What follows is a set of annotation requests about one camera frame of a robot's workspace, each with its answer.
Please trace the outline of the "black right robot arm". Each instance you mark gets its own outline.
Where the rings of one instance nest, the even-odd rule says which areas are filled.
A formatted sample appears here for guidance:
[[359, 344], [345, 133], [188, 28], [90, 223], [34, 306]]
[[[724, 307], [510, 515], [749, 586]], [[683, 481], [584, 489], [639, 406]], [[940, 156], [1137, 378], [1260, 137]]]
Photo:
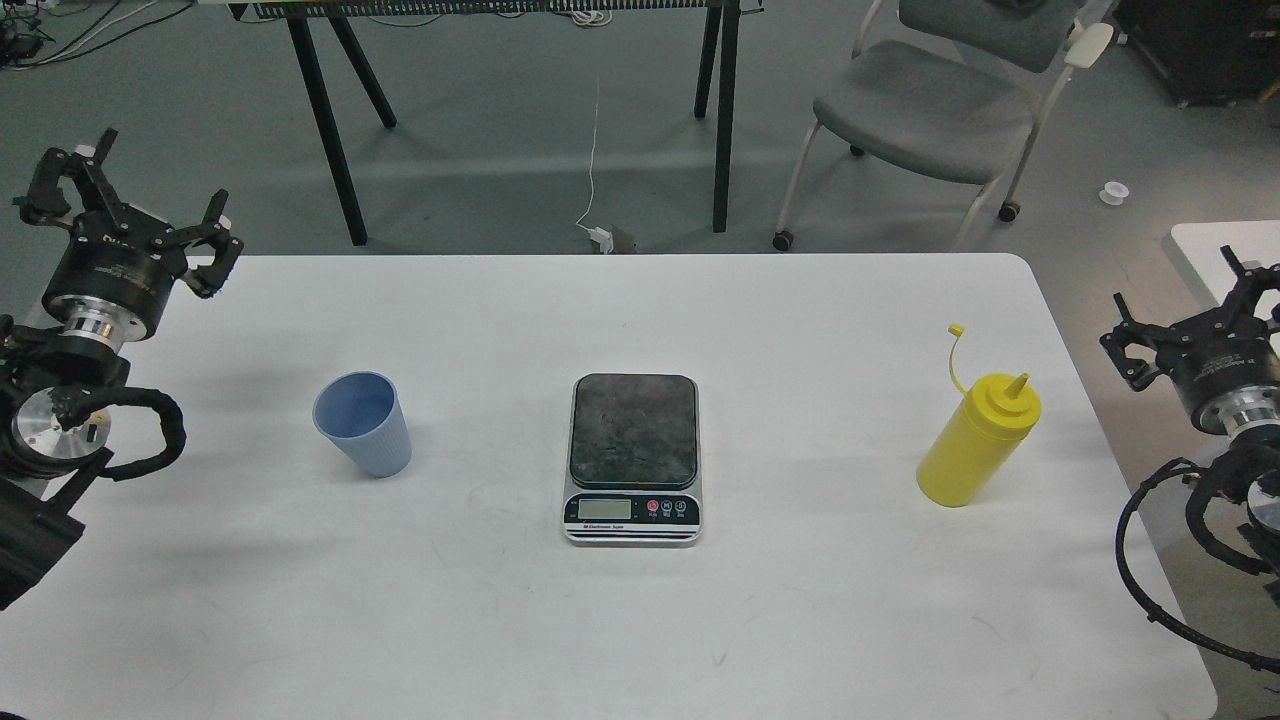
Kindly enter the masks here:
[[1192, 425], [1228, 438], [1228, 447], [1201, 466], [1187, 457], [1165, 462], [1143, 480], [1117, 520], [1115, 559], [1130, 596], [1152, 623], [1193, 644], [1257, 671], [1277, 673], [1275, 657], [1224, 644], [1175, 619], [1139, 585], [1126, 560], [1126, 530], [1146, 496], [1166, 480], [1190, 486], [1185, 523], [1212, 559], [1252, 577], [1276, 577], [1279, 479], [1279, 364], [1271, 340], [1277, 314], [1260, 316], [1260, 300], [1277, 288], [1277, 268], [1245, 265], [1221, 247], [1235, 283], [1224, 301], [1171, 325], [1133, 318], [1114, 300], [1119, 323], [1100, 340], [1117, 374], [1135, 392], [1167, 377]]

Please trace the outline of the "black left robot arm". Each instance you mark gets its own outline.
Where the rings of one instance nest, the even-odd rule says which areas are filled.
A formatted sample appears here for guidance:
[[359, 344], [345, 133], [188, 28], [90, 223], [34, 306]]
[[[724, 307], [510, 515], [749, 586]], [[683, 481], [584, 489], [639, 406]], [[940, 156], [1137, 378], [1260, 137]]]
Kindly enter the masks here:
[[[128, 386], [122, 346], [155, 334], [177, 282], [212, 297], [243, 249], [224, 215], [224, 190], [186, 228], [122, 201], [102, 170], [115, 138], [110, 128], [92, 147], [49, 149], [15, 199], [24, 223], [63, 228], [69, 243], [41, 300], [54, 325], [3, 316], [4, 606], [83, 536], [70, 510], [95, 480], [146, 477], [180, 456], [187, 434], [179, 405], [161, 391]], [[163, 448], [113, 465], [113, 406], [155, 413]]]

